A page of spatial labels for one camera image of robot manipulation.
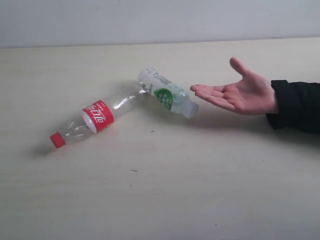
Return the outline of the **black sleeved forearm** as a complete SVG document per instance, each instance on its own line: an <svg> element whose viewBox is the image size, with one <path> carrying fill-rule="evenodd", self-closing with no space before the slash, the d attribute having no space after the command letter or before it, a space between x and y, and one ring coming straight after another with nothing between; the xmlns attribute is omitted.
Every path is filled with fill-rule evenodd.
<svg viewBox="0 0 320 240"><path fill-rule="evenodd" d="M320 133L320 84L272 80L278 113L266 114L274 130L292 128L305 133Z"/></svg>

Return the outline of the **open bare human hand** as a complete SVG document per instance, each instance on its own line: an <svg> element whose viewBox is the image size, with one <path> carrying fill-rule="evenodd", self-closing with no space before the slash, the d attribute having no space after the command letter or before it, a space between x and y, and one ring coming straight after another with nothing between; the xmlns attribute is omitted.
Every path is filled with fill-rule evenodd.
<svg viewBox="0 0 320 240"><path fill-rule="evenodd" d="M196 84L190 87L195 96L221 109L243 115L258 116L279 112L276 92L271 82L232 57L230 66L242 79L222 86Z"/></svg>

